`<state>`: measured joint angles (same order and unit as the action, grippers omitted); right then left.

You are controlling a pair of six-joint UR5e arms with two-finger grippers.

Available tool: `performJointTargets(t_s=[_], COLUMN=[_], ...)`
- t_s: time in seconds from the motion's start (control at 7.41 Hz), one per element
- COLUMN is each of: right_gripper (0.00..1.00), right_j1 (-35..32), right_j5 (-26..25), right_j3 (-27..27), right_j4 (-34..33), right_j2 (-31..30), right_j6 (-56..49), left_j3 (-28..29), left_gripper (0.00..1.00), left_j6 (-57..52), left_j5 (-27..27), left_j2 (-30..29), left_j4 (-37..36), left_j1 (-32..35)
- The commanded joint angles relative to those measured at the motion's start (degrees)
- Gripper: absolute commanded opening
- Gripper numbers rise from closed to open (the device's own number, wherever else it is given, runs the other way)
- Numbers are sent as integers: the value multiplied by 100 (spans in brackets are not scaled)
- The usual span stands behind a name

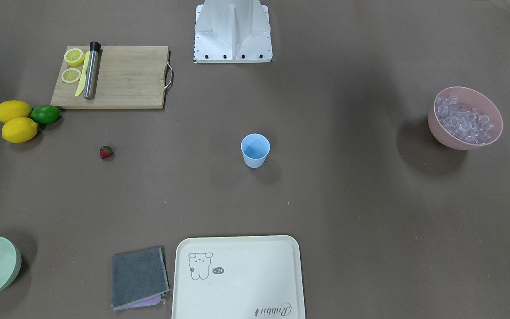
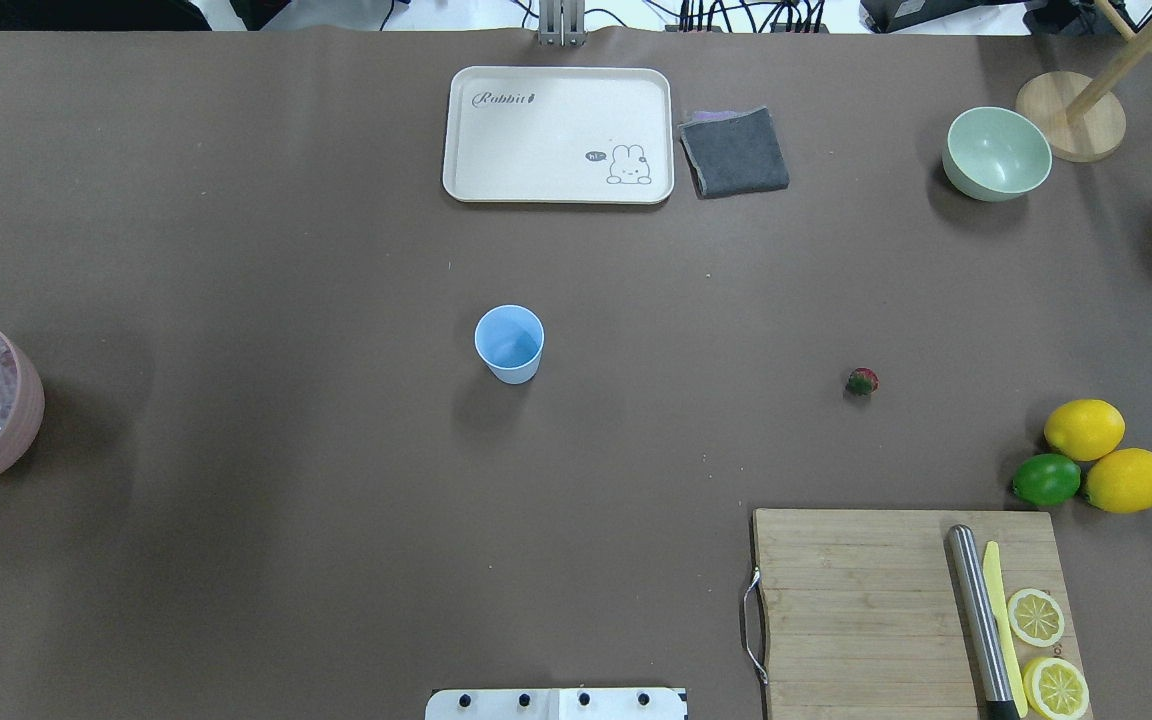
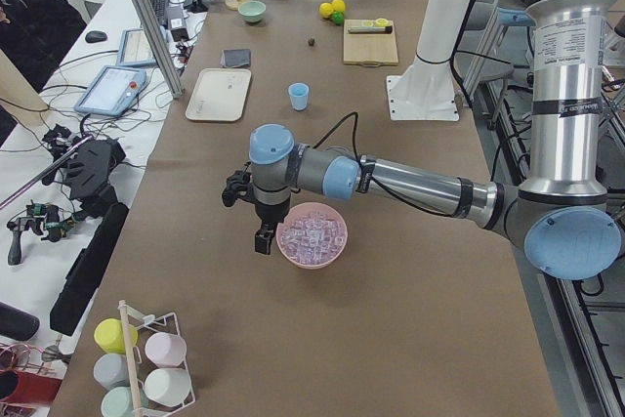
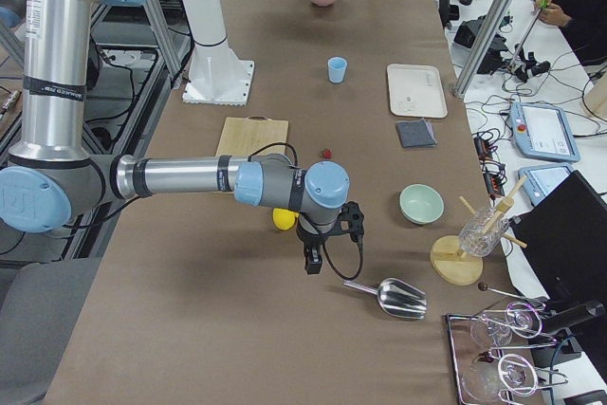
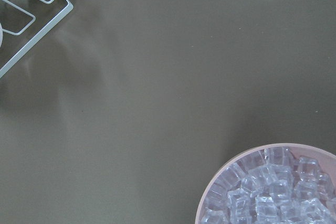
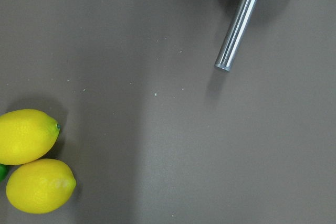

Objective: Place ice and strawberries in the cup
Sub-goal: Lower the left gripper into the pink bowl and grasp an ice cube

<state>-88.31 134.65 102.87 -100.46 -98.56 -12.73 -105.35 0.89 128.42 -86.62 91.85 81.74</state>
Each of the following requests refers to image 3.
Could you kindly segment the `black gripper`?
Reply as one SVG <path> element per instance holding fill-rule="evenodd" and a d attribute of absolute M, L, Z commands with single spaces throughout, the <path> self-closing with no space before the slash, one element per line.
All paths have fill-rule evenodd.
<path fill-rule="evenodd" d="M 255 211 L 261 220 L 261 226 L 254 236 L 256 253 L 269 255 L 274 240 L 274 231 L 282 223 L 289 212 L 289 191 L 268 192 L 256 190 Z"/>

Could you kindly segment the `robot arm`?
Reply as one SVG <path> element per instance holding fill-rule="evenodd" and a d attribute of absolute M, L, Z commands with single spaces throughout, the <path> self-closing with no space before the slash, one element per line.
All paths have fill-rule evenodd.
<path fill-rule="evenodd" d="M 380 192 L 443 217 L 469 219 L 520 248 L 551 276 L 580 280 L 607 269 L 622 235 L 596 178 L 604 23 L 616 0 L 501 0 L 535 22 L 530 169 L 518 186 L 481 185 L 365 155 L 295 142 L 278 124 L 253 131 L 245 176 L 260 217 L 255 249 L 269 254 L 293 189 L 335 199 Z"/>

